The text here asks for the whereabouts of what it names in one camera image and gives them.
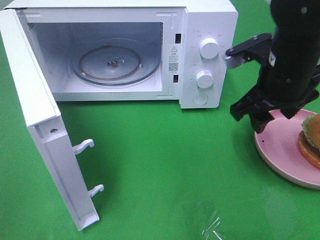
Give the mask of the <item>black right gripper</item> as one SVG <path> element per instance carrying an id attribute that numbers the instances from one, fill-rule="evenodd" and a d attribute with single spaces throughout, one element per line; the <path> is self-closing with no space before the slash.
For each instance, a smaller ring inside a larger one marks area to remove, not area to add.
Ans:
<path id="1" fill-rule="evenodd" d="M 280 110 L 287 119 L 293 118 L 306 104 L 319 97 L 316 87 L 320 84 L 320 66 L 317 65 L 307 86 L 306 92 L 298 99 L 282 100 L 286 92 L 271 96 L 264 93 L 262 87 L 255 85 L 239 101 L 230 106 L 230 114 L 239 121 L 244 115 L 249 115 L 251 127 L 257 134 L 264 131 L 267 124 L 274 120 L 269 113 L 271 110 Z"/>

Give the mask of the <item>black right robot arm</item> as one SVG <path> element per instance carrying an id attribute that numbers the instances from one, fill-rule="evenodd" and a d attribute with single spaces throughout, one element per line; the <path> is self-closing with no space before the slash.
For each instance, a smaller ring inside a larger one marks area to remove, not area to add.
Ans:
<path id="1" fill-rule="evenodd" d="M 255 86 L 230 106 L 239 121 L 248 115 L 256 133 L 273 120 L 272 110 L 291 119 L 319 97 L 320 3 L 317 0 L 272 0 L 276 28 L 225 52 L 229 68 L 250 61 L 260 64 Z"/>

